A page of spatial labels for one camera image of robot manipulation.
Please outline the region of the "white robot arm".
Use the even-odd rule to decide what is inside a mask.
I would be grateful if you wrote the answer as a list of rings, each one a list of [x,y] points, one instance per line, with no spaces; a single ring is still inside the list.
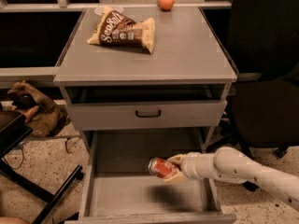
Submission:
[[[187,179],[209,178],[222,182],[255,184],[295,210],[299,210],[299,177],[264,166],[232,147],[215,153],[189,152],[167,160],[174,172],[164,181],[177,184]]]

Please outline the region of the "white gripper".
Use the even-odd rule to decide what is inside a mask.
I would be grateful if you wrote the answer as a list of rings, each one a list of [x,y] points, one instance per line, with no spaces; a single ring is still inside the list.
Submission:
[[[197,160],[200,157],[199,153],[190,152],[185,154],[177,154],[167,160],[180,166],[181,171],[176,171],[174,174],[166,177],[164,182],[170,185],[176,185],[184,182],[186,177],[193,180],[202,180],[203,177],[197,172]]]

